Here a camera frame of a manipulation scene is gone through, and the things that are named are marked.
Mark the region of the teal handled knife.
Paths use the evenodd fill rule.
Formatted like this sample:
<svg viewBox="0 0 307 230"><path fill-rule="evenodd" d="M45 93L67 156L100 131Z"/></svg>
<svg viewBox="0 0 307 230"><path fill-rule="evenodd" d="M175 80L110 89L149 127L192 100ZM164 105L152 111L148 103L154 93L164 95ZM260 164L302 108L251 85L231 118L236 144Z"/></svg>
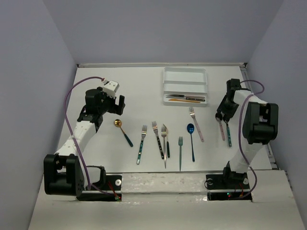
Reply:
<svg viewBox="0 0 307 230"><path fill-rule="evenodd" d="M166 98L186 98L185 95L181 95L181 94L168 94L165 97Z"/></svg>

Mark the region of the black handled knife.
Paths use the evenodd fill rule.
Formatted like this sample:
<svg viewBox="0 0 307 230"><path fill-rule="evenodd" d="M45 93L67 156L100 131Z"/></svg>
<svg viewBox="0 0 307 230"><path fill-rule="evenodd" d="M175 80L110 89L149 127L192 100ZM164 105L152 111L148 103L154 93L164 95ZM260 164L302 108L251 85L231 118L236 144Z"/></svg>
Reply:
<svg viewBox="0 0 307 230"><path fill-rule="evenodd" d="M192 100L192 101L200 101L200 102L205 102L206 98L205 97L196 97L196 96L184 96L185 100Z"/></svg>

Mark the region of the gold orange knife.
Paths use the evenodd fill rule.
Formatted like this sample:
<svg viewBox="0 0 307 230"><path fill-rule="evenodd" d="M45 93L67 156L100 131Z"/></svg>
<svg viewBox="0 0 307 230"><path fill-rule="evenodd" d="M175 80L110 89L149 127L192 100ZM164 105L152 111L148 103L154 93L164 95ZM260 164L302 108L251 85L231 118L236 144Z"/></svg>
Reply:
<svg viewBox="0 0 307 230"><path fill-rule="evenodd" d="M176 99L176 98L169 99L168 101L174 101L174 102L187 102L187 103L201 103L200 101L195 101L195 100L183 100L183 99Z"/></svg>

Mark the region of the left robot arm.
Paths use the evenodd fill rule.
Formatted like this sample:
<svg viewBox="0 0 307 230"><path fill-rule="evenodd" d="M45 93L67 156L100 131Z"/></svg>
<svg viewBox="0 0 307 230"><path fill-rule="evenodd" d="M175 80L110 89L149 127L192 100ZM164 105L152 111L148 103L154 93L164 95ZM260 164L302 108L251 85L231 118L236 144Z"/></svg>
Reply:
<svg viewBox="0 0 307 230"><path fill-rule="evenodd" d="M105 168L86 165L81 154L98 132L105 113L122 115L125 97L121 95L116 104L118 88L119 84L111 80L103 87L86 91L85 105L71 136L54 154L44 158L46 194L80 196L84 190L99 190L106 185Z"/></svg>

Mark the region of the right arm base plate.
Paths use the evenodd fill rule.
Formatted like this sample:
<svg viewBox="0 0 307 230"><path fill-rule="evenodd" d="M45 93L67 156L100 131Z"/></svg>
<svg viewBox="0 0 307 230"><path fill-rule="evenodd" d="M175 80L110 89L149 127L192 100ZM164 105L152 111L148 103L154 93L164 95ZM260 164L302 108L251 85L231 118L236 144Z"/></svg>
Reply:
<svg viewBox="0 0 307 230"><path fill-rule="evenodd" d="M247 193L250 190L249 184L243 182L226 183L222 174L208 174L204 186L207 189L207 199L209 201L227 200L250 200L252 195Z"/></svg>

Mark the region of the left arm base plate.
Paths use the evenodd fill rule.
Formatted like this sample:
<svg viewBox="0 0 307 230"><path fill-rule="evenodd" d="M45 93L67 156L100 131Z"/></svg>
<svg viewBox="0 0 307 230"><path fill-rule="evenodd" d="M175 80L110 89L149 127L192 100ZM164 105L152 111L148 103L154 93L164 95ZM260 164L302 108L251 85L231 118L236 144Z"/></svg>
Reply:
<svg viewBox="0 0 307 230"><path fill-rule="evenodd" d="M107 174L104 184L95 183L91 186L90 191L84 190L76 199L88 202L120 202L122 200L121 186L121 174Z"/></svg>

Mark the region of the spoon pink handle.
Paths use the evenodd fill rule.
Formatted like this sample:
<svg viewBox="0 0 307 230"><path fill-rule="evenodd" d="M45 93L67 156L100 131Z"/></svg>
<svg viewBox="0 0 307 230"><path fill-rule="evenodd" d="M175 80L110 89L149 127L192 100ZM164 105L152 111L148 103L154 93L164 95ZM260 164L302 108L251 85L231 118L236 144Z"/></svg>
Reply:
<svg viewBox="0 0 307 230"><path fill-rule="evenodd" d="M219 123L219 128L220 128L222 140L225 141L225 134L224 134L224 129L223 129L222 121L218 121L218 123Z"/></svg>

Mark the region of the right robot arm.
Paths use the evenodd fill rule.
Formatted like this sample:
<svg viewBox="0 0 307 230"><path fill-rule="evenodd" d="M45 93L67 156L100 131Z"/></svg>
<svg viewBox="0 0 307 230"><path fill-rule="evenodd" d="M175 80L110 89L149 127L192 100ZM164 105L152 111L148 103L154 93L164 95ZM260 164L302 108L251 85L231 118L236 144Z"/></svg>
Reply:
<svg viewBox="0 0 307 230"><path fill-rule="evenodd" d="M221 175L224 187L231 188L247 178L250 163L262 148L276 139L278 134L279 106L257 97L243 88L239 79L226 82L226 95L217 108L215 117L229 122L240 108L238 120L239 150L227 163Z"/></svg>

